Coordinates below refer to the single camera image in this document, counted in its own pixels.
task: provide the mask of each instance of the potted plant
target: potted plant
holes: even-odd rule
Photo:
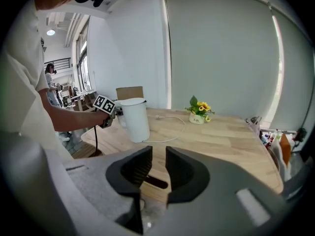
[[[190,107],[185,109],[191,112],[189,121],[195,124],[203,124],[205,120],[209,122],[211,121],[209,114],[215,114],[207,102],[198,101],[194,95],[190,99]]]

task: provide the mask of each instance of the roller blind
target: roller blind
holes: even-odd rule
[[[279,73],[272,15],[256,0],[166,0],[172,108],[194,94],[219,115],[265,116]]]
[[[312,96],[313,49],[294,23],[277,11],[274,15],[282,36],[284,71],[282,93],[270,128],[297,130],[304,121]]]

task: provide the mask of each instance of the white cable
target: white cable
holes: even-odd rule
[[[176,119],[180,120],[180,121],[184,124],[184,128],[183,128],[183,130],[181,131],[181,133],[183,133],[183,131],[184,131],[185,128],[186,128],[186,123],[185,123],[182,119],[180,119],[180,118],[178,118],[178,117],[176,117],[176,116],[165,116],[165,117],[156,116],[156,118],[157,118],[157,120],[159,120],[159,119],[161,119],[161,118],[176,118]],[[179,136],[177,136],[177,137],[175,137],[175,138],[172,138],[172,139],[169,139],[169,140],[166,140],[166,141],[143,141],[143,142],[144,142],[144,143],[166,143],[166,142],[170,142],[170,141],[176,140],[178,137],[179,137]]]

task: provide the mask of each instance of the black metal railing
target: black metal railing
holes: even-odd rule
[[[50,62],[45,62],[44,63],[44,69],[46,69],[46,66],[49,63],[52,63],[54,65],[56,71],[70,68],[70,58],[57,59],[57,60],[53,60]]]

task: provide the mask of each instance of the white flower pot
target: white flower pot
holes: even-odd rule
[[[191,113],[189,116],[189,121],[194,124],[204,124],[205,118]]]

